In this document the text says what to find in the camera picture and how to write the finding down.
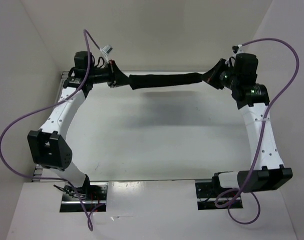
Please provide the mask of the black skirt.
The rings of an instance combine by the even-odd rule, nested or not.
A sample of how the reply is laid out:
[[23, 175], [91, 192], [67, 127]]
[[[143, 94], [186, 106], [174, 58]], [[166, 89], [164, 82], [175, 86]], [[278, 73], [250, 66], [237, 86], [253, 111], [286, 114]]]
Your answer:
[[148, 74], [129, 75], [132, 90], [147, 88], [162, 88], [197, 84], [203, 81], [203, 74], [193, 72], [186, 74]]

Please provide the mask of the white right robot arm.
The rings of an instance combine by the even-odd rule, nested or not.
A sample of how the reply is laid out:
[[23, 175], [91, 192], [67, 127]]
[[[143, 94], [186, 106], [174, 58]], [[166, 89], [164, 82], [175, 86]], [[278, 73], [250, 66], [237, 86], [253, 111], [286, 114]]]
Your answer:
[[252, 160], [249, 170], [214, 174], [211, 191], [217, 197], [231, 189], [244, 193], [276, 190], [293, 176], [277, 150], [268, 112], [267, 88], [256, 83], [258, 59], [245, 54], [234, 60], [231, 64], [221, 59], [205, 73], [204, 81], [216, 89], [231, 90], [246, 126]]

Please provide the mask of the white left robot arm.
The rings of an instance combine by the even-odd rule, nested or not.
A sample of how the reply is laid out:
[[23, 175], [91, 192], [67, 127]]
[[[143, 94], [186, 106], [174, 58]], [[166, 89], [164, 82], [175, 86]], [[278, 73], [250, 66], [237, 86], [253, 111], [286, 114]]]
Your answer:
[[28, 133], [27, 139], [34, 163], [49, 169], [73, 190], [75, 196], [85, 200], [91, 195], [89, 177], [73, 163], [73, 152], [66, 142], [67, 132], [79, 107], [85, 102], [95, 84], [107, 83], [110, 87], [128, 85], [128, 77], [114, 60], [99, 68], [86, 60], [75, 61], [65, 79], [60, 100], [49, 118], [38, 129]]

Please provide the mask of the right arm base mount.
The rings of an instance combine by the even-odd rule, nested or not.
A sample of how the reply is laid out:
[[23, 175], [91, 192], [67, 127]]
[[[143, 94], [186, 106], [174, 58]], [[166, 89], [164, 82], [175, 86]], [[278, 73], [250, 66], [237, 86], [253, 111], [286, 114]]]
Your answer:
[[[196, 181], [195, 188], [196, 188], [197, 207], [199, 211], [220, 210], [220, 208], [217, 208], [215, 206], [215, 200], [219, 194], [225, 191], [225, 189], [215, 190], [210, 180]], [[218, 203], [220, 205], [227, 203], [229, 200], [232, 200], [232, 198], [235, 196], [236, 193], [237, 191], [229, 192], [223, 195], [222, 197], [219, 198]], [[234, 204], [230, 208], [231, 209], [243, 208], [242, 200], [240, 196], [235, 200]]]

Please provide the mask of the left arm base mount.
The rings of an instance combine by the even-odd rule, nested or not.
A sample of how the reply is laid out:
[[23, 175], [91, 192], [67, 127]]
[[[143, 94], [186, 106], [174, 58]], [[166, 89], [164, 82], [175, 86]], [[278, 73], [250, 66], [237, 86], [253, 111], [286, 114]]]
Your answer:
[[[61, 213], [76, 213], [83, 211], [76, 193], [69, 185], [66, 184], [64, 187], [61, 187], [54, 184], [53, 187], [62, 192], [62, 201], [60, 206]], [[107, 182], [91, 182], [87, 194], [79, 192], [85, 210], [88, 213], [91, 211], [105, 212], [107, 203], [107, 192]]]

